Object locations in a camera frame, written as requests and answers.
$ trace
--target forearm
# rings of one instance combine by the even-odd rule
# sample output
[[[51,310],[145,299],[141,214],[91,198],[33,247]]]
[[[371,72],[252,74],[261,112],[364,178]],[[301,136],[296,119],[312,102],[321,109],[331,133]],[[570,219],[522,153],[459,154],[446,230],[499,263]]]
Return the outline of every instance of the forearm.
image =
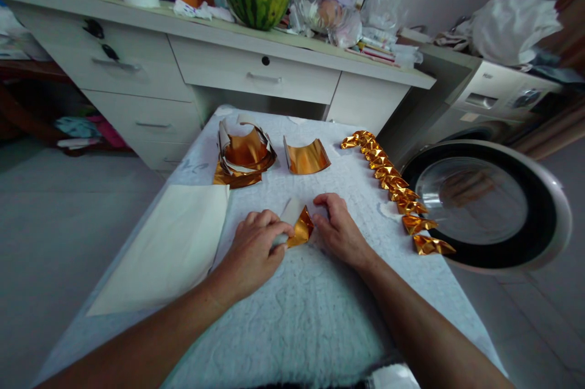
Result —
[[[206,280],[39,386],[157,388],[189,347],[229,308]]]
[[[512,387],[481,351],[373,251],[369,262],[356,270],[422,388]]]

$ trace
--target table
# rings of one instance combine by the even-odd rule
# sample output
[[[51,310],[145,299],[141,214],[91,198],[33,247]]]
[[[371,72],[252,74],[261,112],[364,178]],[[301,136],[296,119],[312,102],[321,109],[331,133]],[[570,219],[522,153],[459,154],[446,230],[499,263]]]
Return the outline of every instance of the table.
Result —
[[[231,128],[239,112],[229,106],[217,109],[166,186],[211,183],[217,162],[218,122],[227,117],[234,134],[245,133],[244,126]],[[227,252],[235,227],[250,210],[268,208],[281,213],[294,195],[306,202],[311,214],[322,212],[312,199],[319,193],[337,192],[346,199],[364,237],[382,258],[502,369],[485,327],[445,259],[439,255],[420,257],[414,252],[402,216],[378,187],[363,155],[356,149],[339,148],[341,140],[359,128],[249,113],[270,135],[278,161],[263,174],[259,184],[232,191],[213,268]],[[304,146],[320,138],[331,166],[317,174],[291,174],[284,158],[283,135],[290,146]],[[51,352],[37,383],[153,312],[85,316],[161,193]],[[350,385],[395,355],[371,294],[355,273],[319,249],[320,239],[315,230],[310,244],[287,251],[274,277],[211,326],[163,386],[233,388],[278,382]]]

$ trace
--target white paper sheet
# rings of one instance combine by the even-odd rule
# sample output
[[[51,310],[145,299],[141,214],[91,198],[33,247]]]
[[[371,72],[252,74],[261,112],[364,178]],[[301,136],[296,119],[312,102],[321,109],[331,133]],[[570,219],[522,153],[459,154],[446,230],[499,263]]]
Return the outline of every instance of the white paper sheet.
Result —
[[[207,276],[218,248],[228,185],[171,185],[87,315],[171,302]]]

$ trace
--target washing machine door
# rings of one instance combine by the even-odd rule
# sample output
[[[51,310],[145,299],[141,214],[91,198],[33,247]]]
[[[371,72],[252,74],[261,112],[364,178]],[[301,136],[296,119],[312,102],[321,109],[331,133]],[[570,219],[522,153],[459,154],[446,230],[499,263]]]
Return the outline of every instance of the washing machine door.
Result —
[[[451,244],[449,259],[480,273],[530,271],[552,261],[572,228],[557,179],[517,151],[481,140],[430,146],[404,167],[421,196],[430,231]]]

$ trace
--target drawer handle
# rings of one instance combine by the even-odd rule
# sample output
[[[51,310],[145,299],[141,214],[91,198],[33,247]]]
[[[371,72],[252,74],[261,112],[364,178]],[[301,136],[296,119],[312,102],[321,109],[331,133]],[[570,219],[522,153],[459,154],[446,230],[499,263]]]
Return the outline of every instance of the drawer handle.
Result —
[[[270,81],[273,82],[275,84],[281,84],[282,83],[282,77],[267,77],[266,75],[256,75],[253,74],[252,72],[248,72],[247,74],[248,78],[252,78],[252,79],[259,79],[259,80],[263,80],[263,81]]]
[[[91,61],[93,61],[95,64],[99,64],[102,66],[114,66],[114,67],[123,69],[123,70],[128,71],[128,72],[138,72],[140,69],[142,69],[141,65],[131,65],[128,63],[120,63],[120,62],[115,62],[115,61],[110,61],[110,60],[101,60],[101,59],[97,59],[97,58],[92,58]]]
[[[149,124],[149,123],[142,123],[138,121],[134,121],[136,125],[141,127],[156,127],[156,128],[171,128],[172,124],[162,125],[162,124]]]

